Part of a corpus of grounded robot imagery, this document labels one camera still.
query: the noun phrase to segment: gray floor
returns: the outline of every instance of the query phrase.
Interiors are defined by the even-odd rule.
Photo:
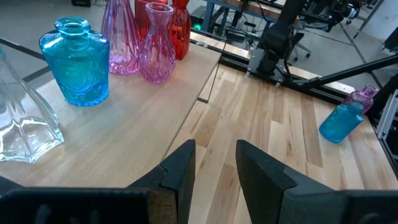
[[[104,2],[98,0],[97,3],[102,5]],[[191,0],[188,4],[188,10],[192,12],[198,6],[205,4],[206,2],[203,0]],[[70,0],[0,0],[0,37],[40,52],[38,41],[41,35],[53,30],[53,23],[59,17],[84,17],[91,23],[93,30],[99,31],[103,12],[103,6],[75,7],[70,4]],[[249,15],[247,17],[250,22],[254,21],[255,24],[261,24],[259,30],[265,26],[265,22],[261,22],[261,19]],[[293,63],[293,57],[291,57],[290,62],[298,68],[324,76],[391,54],[382,50],[381,40],[366,34],[361,33],[353,40],[353,36],[357,33],[362,21],[355,19],[350,25],[341,24],[342,26],[335,26],[330,33],[315,29],[305,30],[305,37],[300,43],[312,51],[312,56],[305,58],[306,52],[299,49],[298,62]],[[42,60],[1,44],[0,47],[4,49],[21,78],[47,66]],[[395,75],[394,72],[395,69],[392,67],[374,73],[384,85],[392,75]],[[52,78],[51,72],[48,72],[31,81],[30,84],[37,88]],[[366,84],[376,85],[373,77],[368,73],[347,78],[341,82],[356,89],[362,88]]]

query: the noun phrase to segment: glass bottle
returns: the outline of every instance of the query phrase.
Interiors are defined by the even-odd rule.
[[[363,105],[355,101],[349,106],[338,105],[321,124],[319,132],[333,143],[341,142],[363,121],[362,110]]]
[[[189,0],[173,0],[173,16],[169,34],[175,50],[175,58],[182,60],[188,53],[191,36],[191,16],[187,10]]]
[[[79,17],[58,19],[55,28],[39,44],[65,99],[77,106],[101,103],[109,92],[109,41]]]
[[[150,21],[145,9],[147,3],[162,3],[167,4],[167,0],[135,0],[134,1],[134,11],[136,14],[136,22],[138,27],[139,38],[144,40],[145,36],[148,34],[150,28]]]
[[[0,161],[35,163],[63,143],[50,105],[22,81],[0,48]]]
[[[108,0],[101,33],[110,44],[109,71],[120,75],[137,72],[140,39],[129,0]]]
[[[175,52],[167,30],[173,8],[161,3],[148,3],[146,10],[151,27],[142,42],[138,64],[146,80],[163,83],[175,68]]]
[[[365,114],[373,105],[373,97],[379,91],[372,85],[366,85],[363,90],[356,90],[350,93],[343,101],[344,105],[349,105],[352,101],[357,101],[363,105],[361,114]]]

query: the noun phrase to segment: desk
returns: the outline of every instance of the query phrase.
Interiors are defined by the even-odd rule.
[[[109,76],[109,96],[93,107],[67,103],[55,80],[37,91],[60,120],[65,142],[36,164],[0,163],[25,186],[126,187],[155,167],[196,102],[220,54],[196,45],[161,85],[140,74]]]

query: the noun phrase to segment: wire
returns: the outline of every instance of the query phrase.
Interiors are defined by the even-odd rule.
[[[248,18],[244,15],[244,14],[242,14],[242,16],[246,19],[246,21],[248,22]],[[254,42],[254,40],[251,38],[251,36],[249,35],[249,30],[248,30],[248,25],[246,25],[246,30],[244,30],[244,29],[242,29],[242,28],[240,28],[240,27],[238,27],[238,26],[236,26],[236,28],[238,28],[239,30],[241,30],[241,31],[243,31],[244,32],[244,35],[248,38],[248,39],[251,39],[251,41],[252,41],[252,44],[254,44],[256,47],[257,47],[257,44]]]
[[[260,7],[260,11],[261,11],[261,15],[262,15],[262,17],[264,18],[264,20],[266,21],[266,22],[272,22],[272,21],[268,21],[268,19],[267,19],[267,17],[264,15],[264,12],[262,11],[262,7],[261,7],[261,4],[259,3],[259,1],[258,0],[255,0],[256,1],[256,3],[259,5],[259,7]]]

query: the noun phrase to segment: vase rim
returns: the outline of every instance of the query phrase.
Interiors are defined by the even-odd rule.
[[[90,23],[80,17],[63,17],[55,21],[55,28],[68,35],[80,35],[90,31]]]
[[[174,12],[173,7],[157,2],[147,3],[145,5],[145,8],[152,12],[161,13],[161,14],[172,14]]]

